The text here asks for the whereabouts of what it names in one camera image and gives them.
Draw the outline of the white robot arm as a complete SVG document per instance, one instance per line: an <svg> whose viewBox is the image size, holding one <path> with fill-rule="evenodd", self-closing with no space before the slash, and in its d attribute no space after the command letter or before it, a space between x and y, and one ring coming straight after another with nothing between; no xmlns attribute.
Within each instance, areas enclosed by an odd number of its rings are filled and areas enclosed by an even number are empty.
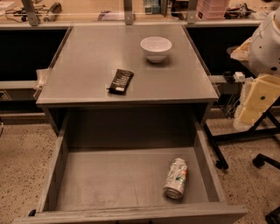
<svg viewBox="0 0 280 224"><path fill-rule="evenodd" d="M250 38L230 53L257 72L242 85L234 128L249 130L280 97L280 7L272 11Z"/></svg>

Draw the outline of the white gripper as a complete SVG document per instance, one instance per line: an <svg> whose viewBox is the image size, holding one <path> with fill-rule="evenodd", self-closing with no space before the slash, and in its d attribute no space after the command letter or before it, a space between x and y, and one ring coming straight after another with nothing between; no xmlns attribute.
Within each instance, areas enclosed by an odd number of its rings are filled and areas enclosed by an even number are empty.
<svg viewBox="0 0 280 224"><path fill-rule="evenodd" d="M230 58L239 61L249 60L251 38L245 40L230 53ZM254 126L257 120L280 96L280 77L262 74L254 79L245 101L245 107L239 105L234 113L233 126L245 131Z"/></svg>

